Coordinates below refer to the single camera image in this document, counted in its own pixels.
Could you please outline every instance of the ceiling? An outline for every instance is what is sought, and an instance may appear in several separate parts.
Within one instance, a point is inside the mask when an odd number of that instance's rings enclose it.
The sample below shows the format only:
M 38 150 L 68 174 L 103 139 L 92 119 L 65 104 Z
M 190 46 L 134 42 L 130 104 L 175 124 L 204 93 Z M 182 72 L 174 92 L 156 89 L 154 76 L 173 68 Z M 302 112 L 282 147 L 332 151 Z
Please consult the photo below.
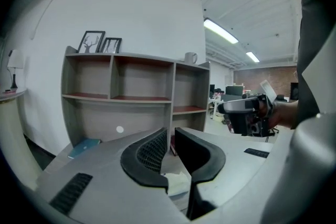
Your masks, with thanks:
M 32 1 L 13 2 L 2 28 L 3 36 Z M 202 0 L 202 5 L 205 18 L 210 18 L 239 40 L 232 45 L 205 29 L 209 61 L 232 69 L 296 64 L 301 21 L 298 0 Z M 249 51 L 260 63 L 246 56 Z

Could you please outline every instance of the wooden shelf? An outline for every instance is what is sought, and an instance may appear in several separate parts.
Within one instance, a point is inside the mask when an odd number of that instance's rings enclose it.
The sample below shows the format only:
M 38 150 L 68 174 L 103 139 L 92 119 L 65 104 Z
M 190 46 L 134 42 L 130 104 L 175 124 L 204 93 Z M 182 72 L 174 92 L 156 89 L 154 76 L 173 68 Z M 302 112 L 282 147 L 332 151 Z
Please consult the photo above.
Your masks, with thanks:
M 194 71 L 194 72 L 202 72 L 202 71 L 210 70 L 210 67 L 208 66 L 195 65 L 192 63 L 185 63 L 185 62 L 176 63 L 176 68 L 181 69 L 181 70 Z
M 187 127 L 198 131 L 203 131 L 206 112 L 174 114 L 172 118 L 171 135 L 175 135 L 176 127 Z
M 76 61 L 94 61 L 94 62 L 109 62 L 111 61 L 110 54 L 66 54 L 67 58 Z
M 106 102 L 109 101 L 107 94 L 74 92 L 74 93 L 62 94 L 62 96 L 65 98 L 88 100 L 88 101 L 106 101 Z
M 191 114 L 200 112 L 206 112 L 206 109 L 202 109 L 194 105 L 174 106 L 173 108 L 173 115 L 182 115 L 182 114 Z
M 172 101 L 166 97 L 139 97 L 139 96 L 117 96 L 112 99 L 108 99 L 107 94 L 95 94 L 85 92 L 74 92 L 68 94 L 62 94 L 65 98 L 72 98 L 78 100 L 87 101 L 99 101 L 99 102 L 114 102 L 114 103 L 145 103 L 145 104 L 170 104 Z
M 166 97 L 141 97 L 141 96 L 128 96 L 119 95 L 111 99 L 113 102 L 124 103 L 171 103 L 172 101 Z

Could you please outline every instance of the deer antler picture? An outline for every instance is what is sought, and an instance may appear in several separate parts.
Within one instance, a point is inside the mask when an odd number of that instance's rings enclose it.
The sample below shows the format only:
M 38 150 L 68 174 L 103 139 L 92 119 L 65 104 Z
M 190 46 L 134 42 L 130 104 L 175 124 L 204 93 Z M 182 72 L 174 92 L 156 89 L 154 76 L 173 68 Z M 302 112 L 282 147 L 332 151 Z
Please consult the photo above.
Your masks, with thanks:
M 85 52 L 84 52 L 84 53 L 86 53 L 86 54 L 88 54 L 88 53 L 90 52 L 90 48 L 91 48 L 92 46 L 94 46 L 94 45 L 97 45 L 97 44 L 98 44 L 98 41 L 99 41 L 99 37 L 97 36 L 97 37 L 96 37 L 96 42 L 94 42 L 94 43 L 91 42 L 91 44 L 88 45 L 88 44 L 87 44 L 88 38 L 89 38 L 89 36 L 87 36 L 87 37 L 84 39 L 84 42 L 83 42 L 83 44 L 85 45 L 85 46 L 84 46 L 84 47 L 85 47 Z
M 88 54 L 98 52 L 105 31 L 86 31 L 79 45 L 78 52 Z

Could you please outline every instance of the black mesh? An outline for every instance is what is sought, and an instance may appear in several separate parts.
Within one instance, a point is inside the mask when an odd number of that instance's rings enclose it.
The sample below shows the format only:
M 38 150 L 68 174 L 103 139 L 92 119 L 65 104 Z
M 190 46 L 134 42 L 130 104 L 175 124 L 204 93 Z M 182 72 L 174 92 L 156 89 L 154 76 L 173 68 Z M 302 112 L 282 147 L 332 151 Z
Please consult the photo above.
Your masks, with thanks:
M 138 149 L 138 160 L 148 169 L 160 173 L 161 162 L 167 151 L 167 131 L 147 142 Z
M 129 145 L 121 154 L 120 164 L 135 182 L 146 187 L 165 188 L 168 180 L 160 174 L 161 162 L 167 152 L 167 129 Z

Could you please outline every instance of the lamp shade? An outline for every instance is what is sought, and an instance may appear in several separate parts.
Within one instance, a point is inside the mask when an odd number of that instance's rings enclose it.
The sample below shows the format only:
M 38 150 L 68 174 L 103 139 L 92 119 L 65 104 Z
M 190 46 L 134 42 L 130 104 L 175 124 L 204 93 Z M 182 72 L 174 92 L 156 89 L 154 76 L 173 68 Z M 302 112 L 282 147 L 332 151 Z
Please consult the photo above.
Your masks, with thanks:
M 23 69 L 23 55 L 19 50 L 12 50 L 9 54 L 9 61 L 7 67 Z

